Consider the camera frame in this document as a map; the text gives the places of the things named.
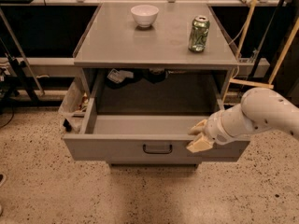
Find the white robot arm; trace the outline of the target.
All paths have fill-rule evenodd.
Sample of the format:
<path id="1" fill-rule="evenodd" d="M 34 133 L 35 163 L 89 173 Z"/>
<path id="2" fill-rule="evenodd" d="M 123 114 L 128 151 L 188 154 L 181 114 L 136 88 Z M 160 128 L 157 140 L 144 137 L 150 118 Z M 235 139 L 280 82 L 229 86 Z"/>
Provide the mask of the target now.
<path id="1" fill-rule="evenodd" d="M 299 139 L 299 108 L 279 93 L 267 88 L 252 88 L 241 102 L 219 110 L 194 125 L 189 135 L 194 139 L 186 146 L 191 153 L 206 151 L 215 144 L 244 141 L 256 133 L 280 130 Z"/>

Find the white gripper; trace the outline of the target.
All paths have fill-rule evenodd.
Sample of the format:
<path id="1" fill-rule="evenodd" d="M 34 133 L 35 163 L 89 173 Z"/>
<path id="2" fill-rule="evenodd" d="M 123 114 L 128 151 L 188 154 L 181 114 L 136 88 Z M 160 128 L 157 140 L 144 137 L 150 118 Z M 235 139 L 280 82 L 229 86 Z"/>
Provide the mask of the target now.
<path id="1" fill-rule="evenodd" d="M 221 115 L 224 113 L 220 110 L 212 114 L 207 120 L 203 119 L 195 124 L 188 131 L 188 135 L 197 135 L 186 148 L 191 153 L 207 151 L 213 148 L 214 142 L 219 145 L 226 145 L 234 142 L 234 138 L 228 134 L 221 123 Z"/>

